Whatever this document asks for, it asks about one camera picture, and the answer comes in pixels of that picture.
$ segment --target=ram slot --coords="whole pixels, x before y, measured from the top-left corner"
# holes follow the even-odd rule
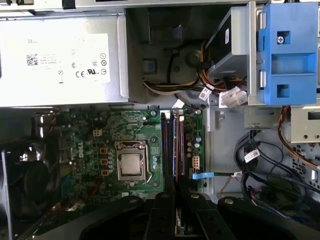
[[[167,118],[161,113],[161,146],[162,146],[162,170],[163,175],[168,176],[168,133]]]
[[[179,172],[180,175],[185,175],[185,138],[184,138],[184,116],[179,118]]]
[[[172,176],[172,135],[170,119],[161,113],[162,170],[164,176]]]
[[[172,143],[172,153],[171,153],[171,156],[172,156],[172,171],[173,171],[173,176],[176,176],[176,162],[177,162],[177,141],[178,141],[178,138],[177,138],[177,115],[176,113],[174,112],[173,113],[173,123],[172,123],[172,126],[173,126],[173,131],[172,131],[172,135],[173,135],[173,143]]]

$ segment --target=cpu socket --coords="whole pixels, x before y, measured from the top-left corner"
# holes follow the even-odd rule
[[[148,146],[145,141],[116,141],[116,164],[118,180],[146,180],[146,161]]]

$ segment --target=green circuit board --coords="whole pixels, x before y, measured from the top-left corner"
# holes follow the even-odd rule
[[[189,110],[183,114],[188,175],[194,155],[200,157],[197,171],[204,169],[204,147],[195,147],[196,137],[204,137],[203,115]],[[97,206],[127,195],[145,198],[163,191],[160,110],[72,111],[57,121],[61,155],[70,160],[72,189],[67,194],[72,200]],[[192,185],[196,191],[202,186],[202,181]]]

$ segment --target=blue latch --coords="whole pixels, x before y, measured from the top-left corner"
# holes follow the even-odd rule
[[[258,31],[257,64],[265,85],[258,98],[266,105],[317,102],[318,3],[268,4],[266,26]]]

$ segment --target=motherboard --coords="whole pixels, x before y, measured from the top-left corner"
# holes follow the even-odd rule
[[[70,165],[71,187],[64,193],[62,185],[62,193],[73,202],[98,206],[128,195],[144,199],[164,190],[165,175],[187,175],[190,188],[202,190],[203,181],[192,180],[204,169],[201,112],[78,110],[60,114],[56,124],[61,158]]]

